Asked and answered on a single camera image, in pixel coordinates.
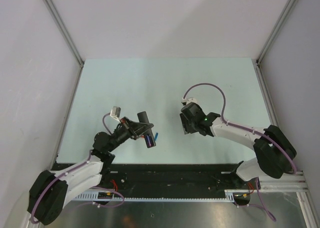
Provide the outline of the blue magenta battery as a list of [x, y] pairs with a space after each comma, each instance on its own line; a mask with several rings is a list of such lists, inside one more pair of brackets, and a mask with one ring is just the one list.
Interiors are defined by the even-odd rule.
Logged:
[[153, 142], [151, 136], [147, 136], [147, 141], [148, 141], [148, 147], [149, 148], [154, 146], [154, 142]]

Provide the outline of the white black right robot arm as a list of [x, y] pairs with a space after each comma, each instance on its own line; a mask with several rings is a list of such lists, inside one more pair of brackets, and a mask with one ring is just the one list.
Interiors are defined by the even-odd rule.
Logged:
[[255, 158], [240, 162], [232, 171], [230, 182], [235, 188], [242, 189], [251, 179], [264, 174], [279, 179], [297, 170], [293, 164], [297, 152], [279, 127], [233, 126], [220, 114], [205, 114], [197, 103], [182, 104], [179, 115], [185, 134], [225, 138], [254, 151]]

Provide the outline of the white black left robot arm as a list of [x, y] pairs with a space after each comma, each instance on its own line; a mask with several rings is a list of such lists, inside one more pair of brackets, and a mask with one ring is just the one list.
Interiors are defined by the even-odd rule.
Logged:
[[30, 222], [49, 225], [76, 196], [96, 186], [107, 187], [111, 181], [107, 172], [115, 158], [112, 151], [128, 139], [152, 136], [154, 125], [146, 112], [137, 117], [137, 122], [123, 117], [113, 132], [97, 133], [89, 156], [82, 162], [60, 171], [42, 171], [29, 190]]

